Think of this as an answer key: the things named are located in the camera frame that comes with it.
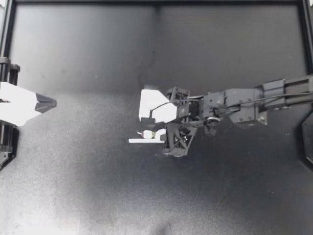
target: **black surface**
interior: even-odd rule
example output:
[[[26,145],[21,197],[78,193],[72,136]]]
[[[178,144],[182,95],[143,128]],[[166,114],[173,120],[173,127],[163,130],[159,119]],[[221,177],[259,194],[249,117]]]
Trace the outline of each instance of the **black surface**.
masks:
[[[293,5],[21,5],[10,57],[19,85],[58,107],[21,128],[0,234],[312,234],[297,131],[310,106],[198,133],[184,159],[127,144],[145,84],[196,95],[305,75]]]

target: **robotic arm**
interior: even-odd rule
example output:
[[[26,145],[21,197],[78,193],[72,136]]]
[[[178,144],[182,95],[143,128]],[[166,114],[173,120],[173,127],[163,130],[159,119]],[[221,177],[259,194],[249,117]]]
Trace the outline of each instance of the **robotic arm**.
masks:
[[[57,106],[57,101],[17,86],[20,67],[0,57],[0,170],[14,158],[15,128]]]
[[[130,143],[164,143],[163,153],[185,156],[198,127],[209,136],[223,118],[243,128],[267,125],[268,111],[291,108],[313,102],[313,75],[267,82],[254,89],[228,89],[207,95],[190,96],[174,87],[164,96],[145,88],[141,92],[139,119],[143,139]]]

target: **white plastic piece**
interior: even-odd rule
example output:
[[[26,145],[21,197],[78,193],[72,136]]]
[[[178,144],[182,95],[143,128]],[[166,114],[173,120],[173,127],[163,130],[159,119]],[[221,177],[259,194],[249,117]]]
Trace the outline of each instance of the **white plastic piece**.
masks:
[[[153,133],[152,133],[152,131],[143,131],[142,137],[144,139],[152,139]]]
[[[29,119],[40,115],[35,111],[36,93],[7,82],[0,83],[0,119],[16,126],[23,126]]]
[[[128,139],[129,143],[164,143],[164,141],[160,140],[161,135],[166,134],[166,130],[165,129],[159,129],[156,132],[156,135],[154,138],[152,139]]]
[[[158,141],[156,139],[128,139],[129,143],[164,143],[164,141]]]
[[[150,111],[157,106],[169,102],[169,100],[158,90],[143,89],[141,91],[140,107],[139,107],[139,119],[148,118]],[[168,103],[152,112],[152,118],[156,119],[156,122],[171,122],[177,117],[177,107]]]

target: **wire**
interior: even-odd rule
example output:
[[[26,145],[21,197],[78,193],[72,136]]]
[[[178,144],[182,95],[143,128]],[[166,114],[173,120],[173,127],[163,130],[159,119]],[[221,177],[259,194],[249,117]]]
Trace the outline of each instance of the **wire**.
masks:
[[[188,102],[188,101],[194,101],[194,102],[203,102],[203,100],[200,99],[176,99],[176,100],[172,100],[172,101],[168,101],[166,103],[160,104],[159,106],[156,106],[154,109],[150,110],[150,113],[152,113],[154,110],[166,105],[166,104],[170,104],[170,103],[175,103],[175,102]]]
[[[293,93],[293,94],[278,94],[278,95],[273,95],[273,96],[270,96],[270,97],[265,97],[265,98],[260,98],[260,99],[253,99],[253,100],[246,101],[246,102],[232,104],[230,106],[227,106],[227,108],[231,108],[231,107],[234,107],[234,106],[237,106],[237,105],[256,103],[256,102],[267,100],[267,99],[283,98],[283,97],[288,97],[288,96],[303,96],[303,95],[310,95],[310,94],[313,94],[313,92]]]

